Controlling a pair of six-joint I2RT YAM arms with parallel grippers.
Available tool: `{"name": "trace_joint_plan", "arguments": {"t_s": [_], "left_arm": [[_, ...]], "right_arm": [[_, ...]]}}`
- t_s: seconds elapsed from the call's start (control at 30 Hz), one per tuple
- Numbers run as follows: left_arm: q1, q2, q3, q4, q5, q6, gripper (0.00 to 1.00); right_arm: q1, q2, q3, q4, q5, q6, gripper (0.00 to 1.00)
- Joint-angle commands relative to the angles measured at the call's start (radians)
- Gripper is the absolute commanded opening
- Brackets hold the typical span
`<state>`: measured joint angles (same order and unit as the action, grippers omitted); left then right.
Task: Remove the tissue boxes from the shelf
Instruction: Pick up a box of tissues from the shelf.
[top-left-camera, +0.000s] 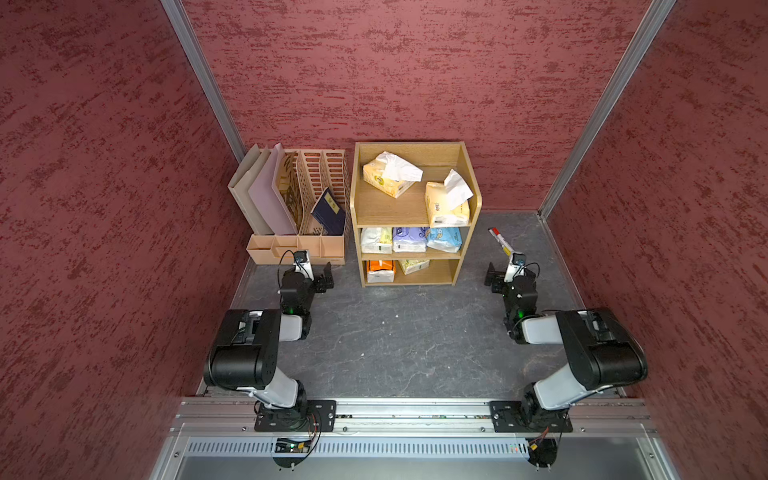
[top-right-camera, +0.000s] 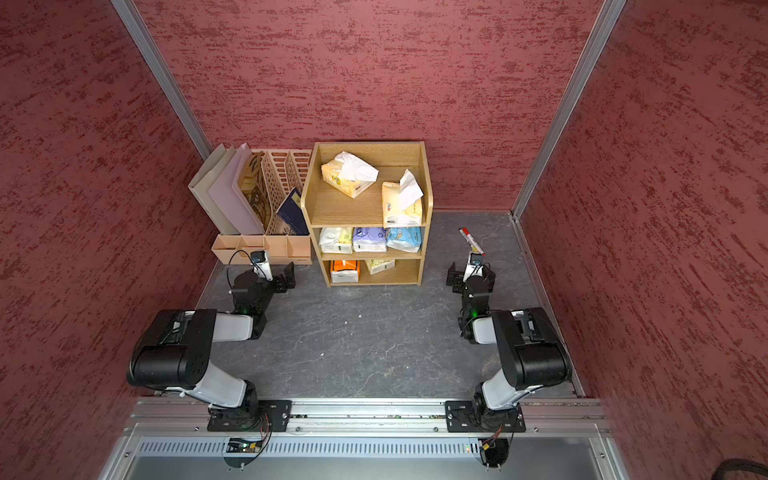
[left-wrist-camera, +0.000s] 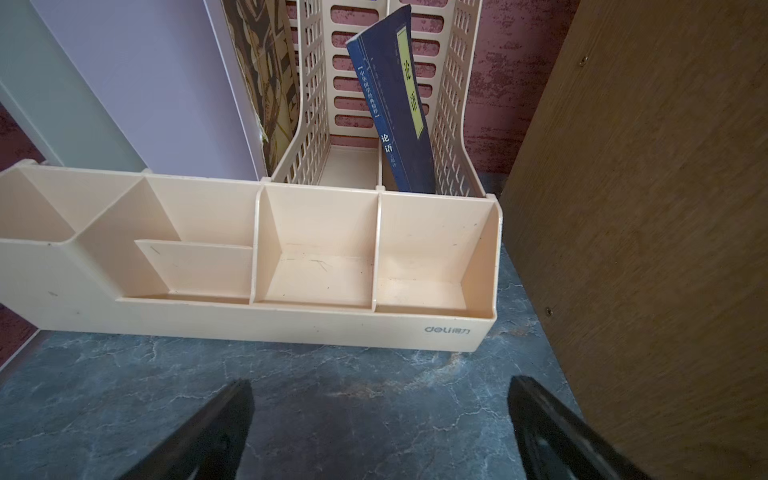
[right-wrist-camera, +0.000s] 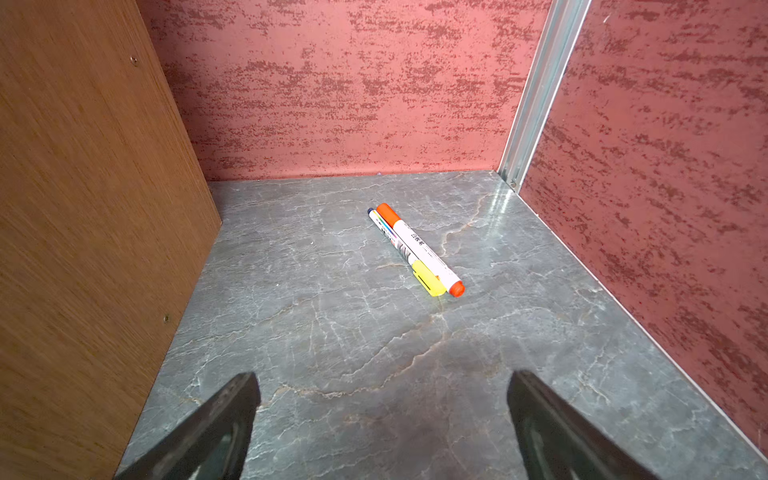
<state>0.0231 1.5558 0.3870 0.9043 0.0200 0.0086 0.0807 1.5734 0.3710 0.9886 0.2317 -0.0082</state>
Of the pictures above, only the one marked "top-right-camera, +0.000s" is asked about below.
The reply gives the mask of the blue tissue pack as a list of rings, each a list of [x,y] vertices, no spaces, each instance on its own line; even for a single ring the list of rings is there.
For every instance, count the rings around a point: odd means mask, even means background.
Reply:
[[[420,227],[393,227],[387,230],[386,246],[406,253],[418,253],[422,245]]]

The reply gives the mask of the orange white tissue box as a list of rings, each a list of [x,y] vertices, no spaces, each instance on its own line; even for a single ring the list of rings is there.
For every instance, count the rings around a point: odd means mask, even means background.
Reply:
[[[333,284],[358,283],[360,272],[358,260],[333,260],[330,263],[330,279]]]

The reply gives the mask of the yellow-green tissue pack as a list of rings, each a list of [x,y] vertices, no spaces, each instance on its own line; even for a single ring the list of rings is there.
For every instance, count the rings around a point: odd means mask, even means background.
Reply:
[[[323,227],[319,236],[319,247],[324,254],[354,253],[353,227]]]

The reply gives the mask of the yellow tissue box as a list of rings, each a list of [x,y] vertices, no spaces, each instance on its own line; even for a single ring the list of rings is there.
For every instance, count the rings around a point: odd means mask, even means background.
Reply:
[[[379,170],[358,156],[342,151],[321,166],[323,180],[350,198],[356,198],[378,179]]]
[[[383,226],[417,227],[422,223],[424,196],[414,174],[406,169],[398,183],[382,184]]]

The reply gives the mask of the purple tissue pack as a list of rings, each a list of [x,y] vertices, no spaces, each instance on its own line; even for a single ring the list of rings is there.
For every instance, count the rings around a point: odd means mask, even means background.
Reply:
[[[352,237],[356,253],[385,253],[387,231],[382,227],[357,227]]]

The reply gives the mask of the wooden three-tier shelf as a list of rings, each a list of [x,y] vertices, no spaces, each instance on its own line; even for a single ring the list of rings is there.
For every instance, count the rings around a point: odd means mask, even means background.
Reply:
[[[321,166],[342,151],[352,153],[379,170],[377,182],[352,199],[322,178]],[[410,170],[424,192],[422,245],[418,253],[406,253],[389,249],[385,253],[324,254],[319,247],[323,227],[382,227],[382,184],[397,182],[405,170]],[[301,195],[301,208],[325,283],[336,287],[330,279],[330,263],[333,260],[358,260],[361,272],[354,286],[419,285],[422,283],[426,263],[426,251],[433,213],[433,190],[423,141],[378,142],[317,142],[312,150],[309,171]],[[367,259],[394,259],[396,266],[383,273],[370,275],[365,265]]]

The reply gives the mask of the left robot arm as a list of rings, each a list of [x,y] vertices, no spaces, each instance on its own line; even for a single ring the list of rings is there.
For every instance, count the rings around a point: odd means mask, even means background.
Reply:
[[[237,276],[230,286],[234,310],[159,311],[136,343],[127,370],[135,387],[174,391],[208,406],[210,432],[284,432],[289,400],[260,400],[254,384],[235,377],[211,360],[216,343],[259,339],[273,296],[296,286],[294,264],[269,274],[262,262]]]

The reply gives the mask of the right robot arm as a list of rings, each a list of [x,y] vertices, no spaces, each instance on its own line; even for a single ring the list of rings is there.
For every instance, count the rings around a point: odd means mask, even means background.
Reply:
[[[461,337],[473,345],[496,347],[500,360],[499,371],[478,384],[472,399],[445,403],[448,431],[524,432],[521,401],[572,376],[571,362],[553,324],[540,307],[493,309],[495,274],[486,265],[469,265],[465,272],[452,265],[446,285],[462,296]]]

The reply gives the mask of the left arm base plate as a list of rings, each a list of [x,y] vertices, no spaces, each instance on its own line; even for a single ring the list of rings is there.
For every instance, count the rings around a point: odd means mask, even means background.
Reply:
[[[291,416],[290,400],[261,400],[236,408],[209,408],[207,430],[217,433],[285,432]]]

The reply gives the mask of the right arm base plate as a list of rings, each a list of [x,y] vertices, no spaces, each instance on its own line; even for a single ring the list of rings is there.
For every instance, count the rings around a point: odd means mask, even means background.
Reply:
[[[451,433],[523,433],[526,424],[522,410],[514,406],[504,410],[492,410],[475,401],[446,401],[447,430]]]

